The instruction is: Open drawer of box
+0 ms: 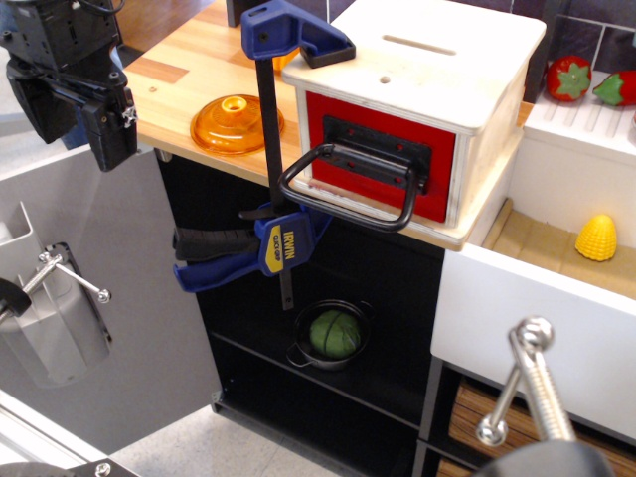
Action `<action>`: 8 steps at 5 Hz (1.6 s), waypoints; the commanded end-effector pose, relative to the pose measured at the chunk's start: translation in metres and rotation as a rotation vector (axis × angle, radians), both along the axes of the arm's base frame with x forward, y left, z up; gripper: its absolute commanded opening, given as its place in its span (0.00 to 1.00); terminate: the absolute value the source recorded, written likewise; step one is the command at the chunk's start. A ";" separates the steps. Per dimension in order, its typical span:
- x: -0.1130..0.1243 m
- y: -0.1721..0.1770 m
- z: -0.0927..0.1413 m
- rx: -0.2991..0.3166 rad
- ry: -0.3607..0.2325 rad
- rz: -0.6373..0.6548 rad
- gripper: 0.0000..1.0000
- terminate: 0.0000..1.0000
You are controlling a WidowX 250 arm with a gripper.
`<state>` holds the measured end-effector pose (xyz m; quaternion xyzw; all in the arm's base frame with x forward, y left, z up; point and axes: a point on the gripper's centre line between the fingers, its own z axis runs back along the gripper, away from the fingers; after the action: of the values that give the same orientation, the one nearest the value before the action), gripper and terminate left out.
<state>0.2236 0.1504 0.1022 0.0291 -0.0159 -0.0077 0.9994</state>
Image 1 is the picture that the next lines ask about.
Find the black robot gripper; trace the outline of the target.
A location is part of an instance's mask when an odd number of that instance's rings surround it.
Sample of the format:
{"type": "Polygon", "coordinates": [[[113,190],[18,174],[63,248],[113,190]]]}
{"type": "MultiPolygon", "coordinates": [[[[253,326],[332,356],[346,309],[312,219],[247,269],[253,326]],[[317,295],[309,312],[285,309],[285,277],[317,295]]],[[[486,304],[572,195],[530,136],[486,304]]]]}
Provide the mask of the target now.
{"type": "Polygon", "coordinates": [[[102,172],[137,153],[137,112],[114,59],[123,1],[3,1],[1,30],[12,91],[36,133],[61,139],[81,116],[102,172]]]}

